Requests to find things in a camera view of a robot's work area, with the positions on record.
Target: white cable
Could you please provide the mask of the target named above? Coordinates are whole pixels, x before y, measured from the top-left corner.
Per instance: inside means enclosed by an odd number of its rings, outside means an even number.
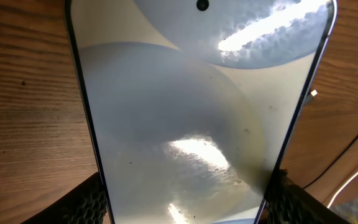
[[[329,201],[329,204],[328,204],[327,208],[330,208],[330,206],[333,204],[333,202],[334,202],[336,196],[341,192],[341,190],[343,190],[343,189],[346,187],[346,185],[347,185],[350,181],[352,181],[355,177],[357,177],[357,175],[358,175],[358,171],[357,171],[355,174],[353,174],[353,175],[351,176],[351,178],[349,178],[349,179],[345,182],[345,184],[343,184],[343,185],[341,186],[341,188],[340,188],[339,190],[337,190],[337,191],[335,192],[334,196],[333,196],[333,197],[331,198],[331,200]]]

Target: wooden table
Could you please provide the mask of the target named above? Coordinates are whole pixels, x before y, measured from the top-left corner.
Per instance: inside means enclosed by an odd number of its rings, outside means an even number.
[[[358,0],[339,0],[314,88],[282,164],[299,185],[358,134]],[[20,223],[96,171],[62,1],[0,0],[0,223]]]

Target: smartphone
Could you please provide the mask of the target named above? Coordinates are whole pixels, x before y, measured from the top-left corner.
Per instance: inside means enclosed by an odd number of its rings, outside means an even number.
[[[66,0],[112,223],[257,223],[335,0]]]

